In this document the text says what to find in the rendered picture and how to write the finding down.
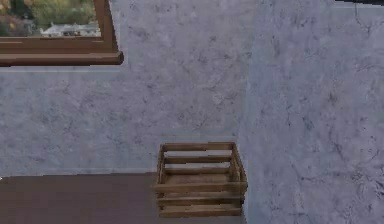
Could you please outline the brown wooden slatted crate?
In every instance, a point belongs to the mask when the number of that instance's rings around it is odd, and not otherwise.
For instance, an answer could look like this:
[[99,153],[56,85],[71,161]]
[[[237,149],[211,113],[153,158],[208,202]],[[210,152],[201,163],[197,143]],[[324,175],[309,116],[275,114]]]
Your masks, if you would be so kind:
[[240,216],[247,188],[234,142],[160,145],[153,191],[162,218]]

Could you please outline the brown wooden framed window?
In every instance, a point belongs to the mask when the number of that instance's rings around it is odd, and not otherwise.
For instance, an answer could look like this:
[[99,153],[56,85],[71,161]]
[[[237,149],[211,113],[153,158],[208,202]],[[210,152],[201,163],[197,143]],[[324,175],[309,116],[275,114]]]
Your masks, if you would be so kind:
[[0,67],[123,61],[110,0],[0,0]]

